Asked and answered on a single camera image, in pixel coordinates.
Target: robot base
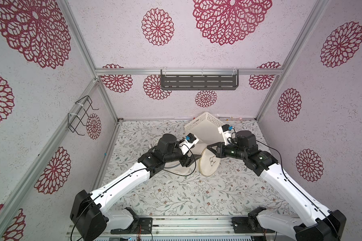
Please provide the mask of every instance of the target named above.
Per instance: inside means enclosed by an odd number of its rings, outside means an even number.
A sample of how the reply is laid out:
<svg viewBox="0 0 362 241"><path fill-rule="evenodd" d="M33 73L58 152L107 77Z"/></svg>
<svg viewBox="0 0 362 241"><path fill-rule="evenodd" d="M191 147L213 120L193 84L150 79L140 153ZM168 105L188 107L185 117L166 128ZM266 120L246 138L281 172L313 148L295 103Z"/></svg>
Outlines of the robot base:
<svg viewBox="0 0 362 241"><path fill-rule="evenodd" d="M111 234L136 234L138 229L141 228L141 234L150 234L152 231L152 218L140 218L131 208L125 208L131 215L133 215L134 221L127 229L113 229Z"/></svg>
<svg viewBox="0 0 362 241"><path fill-rule="evenodd" d="M248 217L233 217L232 226L235 233L262 233L261 228L256 216L259 212L266 210L264 207L258 207L248 213ZM275 231L267 229L266 233L275 233Z"/></svg>

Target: leaf pattern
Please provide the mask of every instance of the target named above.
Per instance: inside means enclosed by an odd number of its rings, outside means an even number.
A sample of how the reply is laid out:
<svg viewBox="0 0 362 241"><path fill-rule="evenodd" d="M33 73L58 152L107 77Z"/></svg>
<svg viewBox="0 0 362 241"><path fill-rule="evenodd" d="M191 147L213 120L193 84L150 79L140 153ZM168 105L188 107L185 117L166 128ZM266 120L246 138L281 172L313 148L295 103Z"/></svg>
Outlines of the leaf pattern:
<svg viewBox="0 0 362 241"><path fill-rule="evenodd" d="M103 184L112 181L149 150L152 140L171 133L185 136L184 121L123 122ZM265 142L256 121L226 121L236 131L249 130ZM263 145L261 150L269 151ZM160 172L136 186L111 209L131 207L138 215L246 215L263 206L281 214L292 207L266 181L248 170L243 161L223 158L210 177L195 171L188 177Z"/></svg>

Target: aluminum frame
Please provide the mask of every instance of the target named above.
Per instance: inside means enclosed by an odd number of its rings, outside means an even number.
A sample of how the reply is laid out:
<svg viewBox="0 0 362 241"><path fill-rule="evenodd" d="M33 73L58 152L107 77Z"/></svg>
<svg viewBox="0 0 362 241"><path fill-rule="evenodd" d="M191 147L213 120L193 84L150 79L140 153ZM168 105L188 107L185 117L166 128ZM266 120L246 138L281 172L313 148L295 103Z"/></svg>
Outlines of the aluminum frame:
<svg viewBox="0 0 362 241"><path fill-rule="evenodd" d="M306 45L307 41L311 37L312 32L315 29L315 26L318 24L319 20L323 16L323 13L326 11L327 5L330 0L317 0L304 23L296 41L288 53L282 68L283 73L280 76L275 76L275 80L272 82L272 85L267 93L267 96L264 98L263 103L261 104L259 111L256 115L256 120L259 121L265 115L265 112L270 107L272 101L274 100L276 94L279 92L281 86L283 85L287 75L290 73L294 67L296 61L299 58L299 54Z"/></svg>
<svg viewBox="0 0 362 241"><path fill-rule="evenodd" d="M263 236L263 233L236 234L232 226L231 215L212 216L140 216L140 218L153 218L153 236ZM71 235L73 225L67 227L66 237ZM103 232L101 237L129 237L131 234L111 234ZM275 233L267 233L266 236L275 236ZM75 229L72 237L80 237Z"/></svg>
<svg viewBox="0 0 362 241"><path fill-rule="evenodd" d="M100 76L98 76L98 86L99 86L100 95L101 95L103 101L105 102L110 115L113 117L114 121L116 123L118 123L118 116L116 115L116 111L114 109L114 106L110 101L110 98L109 98L109 96L108 96L108 94L106 92L105 85L102 83L102 80L101 80Z"/></svg>
<svg viewBox="0 0 362 241"><path fill-rule="evenodd" d="M280 75L283 69L258 68L96 68L97 75Z"/></svg>
<svg viewBox="0 0 362 241"><path fill-rule="evenodd" d="M108 141L105 156L103 157L101 164L98 167L97 176L95 177L95 181L91 187L91 190L96 190L102 186L103 178L105 177L107 166L110 162L111 155L115 147L116 138L118 137L120 131L120 123L115 123L110 140Z"/></svg>
<svg viewBox="0 0 362 241"><path fill-rule="evenodd" d="M62 12L63 17L66 20L66 23L71 30L71 35L77 42L79 51L82 54L83 59L85 60L88 69L90 70L93 77L95 78L97 76L97 74L95 73L94 61L90 55L90 51L87 48L86 42L83 39L82 33L79 30L79 27L74 18L74 15L72 14L70 5L68 4L67 0L57 0L56 3L58 4L58 7L60 8L60 10Z"/></svg>
<svg viewBox="0 0 362 241"><path fill-rule="evenodd" d="M255 118L249 118L249 117L244 117L244 118L233 118L233 117L222 117L222 116L216 116L216 118L218 118L219 120L222 121L254 121L256 120ZM169 121L169 122L173 122L173 121L192 121L193 117L180 117L180 118L120 118L120 120L124 121L124 122L147 122L147 121Z"/></svg>

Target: round mesh lid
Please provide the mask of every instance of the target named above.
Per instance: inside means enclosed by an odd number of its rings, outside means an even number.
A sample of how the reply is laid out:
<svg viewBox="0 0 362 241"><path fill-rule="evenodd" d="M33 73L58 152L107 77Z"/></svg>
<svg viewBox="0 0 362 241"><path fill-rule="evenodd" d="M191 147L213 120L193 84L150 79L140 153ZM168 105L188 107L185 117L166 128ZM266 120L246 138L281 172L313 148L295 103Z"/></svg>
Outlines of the round mesh lid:
<svg viewBox="0 0 362 241"><path fill-rule="evenodd" d="M211 151L205 148L198 162L200 173L206 177L211 176L216 172L219 165L220 158L217 158Z"/></svg>

